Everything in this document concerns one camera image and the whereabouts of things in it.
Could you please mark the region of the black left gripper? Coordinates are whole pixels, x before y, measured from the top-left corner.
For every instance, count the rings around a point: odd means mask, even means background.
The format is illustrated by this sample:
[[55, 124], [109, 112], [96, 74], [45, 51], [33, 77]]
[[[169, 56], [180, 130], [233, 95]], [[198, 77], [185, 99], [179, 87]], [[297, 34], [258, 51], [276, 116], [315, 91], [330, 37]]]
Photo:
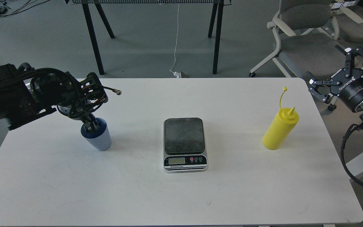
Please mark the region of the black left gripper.
[[121, 95], [121, 90], [103, 86], [96, 73], [89, 73], [82, 81], [72, 79], [74, 92], [68, 100], [57, 105], [58, 111], [68, 118], [85, 122], [85, 131], [97, 131], [99, 122], [93, 115], [98, 108], [108, 102], [105, 90]]

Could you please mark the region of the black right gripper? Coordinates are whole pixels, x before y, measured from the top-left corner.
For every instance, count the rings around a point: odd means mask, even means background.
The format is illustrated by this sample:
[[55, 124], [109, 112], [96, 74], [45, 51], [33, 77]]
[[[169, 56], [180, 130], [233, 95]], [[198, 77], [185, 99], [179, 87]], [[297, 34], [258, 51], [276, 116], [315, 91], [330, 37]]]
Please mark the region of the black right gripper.
[[[354, 113], [363, 111], [363, 63], [361, 69], [355, 68], [355, 57], [363, 58], [363, 48], [357, 47], [355, 50], [347, 48], [344, 50], [339, 45], [335, 48], [346, 56], [344, 69], [339, 70], [330, 80], [316, 80], [311, 72], [306, 72], [309, 80], [309, 92], [324, 103], [330, 103], [332, 96], [336, 95]], [[330, 87], [331, 93], [320, 94], [320, 86]]]

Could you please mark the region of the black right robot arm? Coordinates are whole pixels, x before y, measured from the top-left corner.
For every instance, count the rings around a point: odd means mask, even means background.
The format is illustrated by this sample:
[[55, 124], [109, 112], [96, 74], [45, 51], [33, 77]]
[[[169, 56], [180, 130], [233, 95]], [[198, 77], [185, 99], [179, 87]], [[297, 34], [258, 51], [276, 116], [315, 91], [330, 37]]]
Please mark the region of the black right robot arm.
[[359, 118], [360, 124], [352, 124], [345, 133], [341, 148], [341, 163], [355, 183], [363, 187], [363, 182], [355, 177], [348, 169], [344, 159], [344, 149], [350, 135], [356, 130], [363, 130], [363, 48], [343, 49], [339, 45], [335, 46], [342, 54], [345, 55], [345, 65], [338, 70], [330, 79], [319, 80], [311, 72], [307, 72], [310, 77], [309, 92], [321, 102], [328, 103], [329, 110], [334, 110], [332, 105], [333, 98], [339, 98], [351, 112], [361, 112]]

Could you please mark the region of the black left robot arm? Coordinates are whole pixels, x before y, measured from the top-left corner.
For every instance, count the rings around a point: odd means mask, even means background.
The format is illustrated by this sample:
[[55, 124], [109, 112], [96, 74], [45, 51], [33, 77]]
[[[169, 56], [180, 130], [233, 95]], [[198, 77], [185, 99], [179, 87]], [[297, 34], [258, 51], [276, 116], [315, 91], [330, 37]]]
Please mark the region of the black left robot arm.
[[82, 133], [91, 137], [106, 129], [103, 120], [93, 115], [108, 102], [105, 90], [122, 93], [103, 86], [95, 73], [79, 81], [69, 72], [55, 68], [34, 69], [28, 63], [16, 68], [6, 64], [0, 66], [0, 119], [6, 119], [9, 130], [14, 130], [59, 112], [82, 121]]

